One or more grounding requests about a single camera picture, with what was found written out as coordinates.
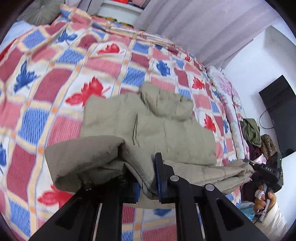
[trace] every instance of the human hand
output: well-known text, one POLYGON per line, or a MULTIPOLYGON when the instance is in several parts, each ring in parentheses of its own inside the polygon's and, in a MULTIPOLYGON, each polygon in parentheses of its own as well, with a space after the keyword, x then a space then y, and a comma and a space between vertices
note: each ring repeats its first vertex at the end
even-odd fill
MULTIPOLYGON (((269 207, 268 207, 268 210, 267 210, 267 212, 269 212, 276 203, 276 196, 275 196, 275 194, 273 192, 268 192, 268 197, 267 198, 270 199, 270 204, 269 204, 269 207)), ((253 207, 254 212, 257 212, 258 210, 264 209, 265 206, 266 206, 265 195, 263 194, 261 196, 261 199, 258 199, 258 198, 255 199, 255 205, 253 207)))

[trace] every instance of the round gray cushion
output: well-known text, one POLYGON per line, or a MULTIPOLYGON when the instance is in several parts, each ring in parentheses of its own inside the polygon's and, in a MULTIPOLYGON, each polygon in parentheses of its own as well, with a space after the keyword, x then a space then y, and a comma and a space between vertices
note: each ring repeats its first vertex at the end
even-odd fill
POLYGON ((19 17, 33 25, 51 24, 60 13, 65 0, 35 0, 19 17))

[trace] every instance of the person's arm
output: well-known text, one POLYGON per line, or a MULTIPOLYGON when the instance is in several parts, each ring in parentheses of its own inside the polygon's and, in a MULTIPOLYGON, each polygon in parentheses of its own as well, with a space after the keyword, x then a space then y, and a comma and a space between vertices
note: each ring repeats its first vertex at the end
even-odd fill
MULTIPOLYGON (((269 192, 268 198, 270 199, 268 212, 263 222, 256 222, 255 225, 269 238, 270 241, 280 241, 285 236, 290 227, 280 213, 274 193, 269 192)), ((263 209, 263 207, 266 206, 266 202, 264 200, 264 195, 261 197, 261 200, 255 200, 255 212, 257 210, 263 209)))

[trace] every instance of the checkered bedsheet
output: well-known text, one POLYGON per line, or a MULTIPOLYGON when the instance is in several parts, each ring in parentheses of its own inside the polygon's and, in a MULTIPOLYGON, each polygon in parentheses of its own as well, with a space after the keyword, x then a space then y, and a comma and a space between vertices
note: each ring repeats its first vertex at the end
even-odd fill
MULTIPOLYGON (((19 240, 71 197, 53 185, 45 147, 79 137, 90 95, 137 92, 144 81, 194 101, 192 114, 215 136, 217 165, 237 158, 204 66, 169 40, 64 5, 52 25, 13 42, 0 62, 0 211, 19 240)), ((239 190, 227 197, 240 202, 239 190)), ((174 210, 124 207, 122 223, 123 241, 176 240, 174 210)))

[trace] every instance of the garment sleeve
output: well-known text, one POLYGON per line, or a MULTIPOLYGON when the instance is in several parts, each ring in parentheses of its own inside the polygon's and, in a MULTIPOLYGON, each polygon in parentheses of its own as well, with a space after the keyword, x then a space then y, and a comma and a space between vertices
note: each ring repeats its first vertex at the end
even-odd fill
POLYGON ((288 232, 290 227, 282 216, 277 203, 266 214, 262 223, 256 222, 255 224, 270 241, 280 241, 288 232))

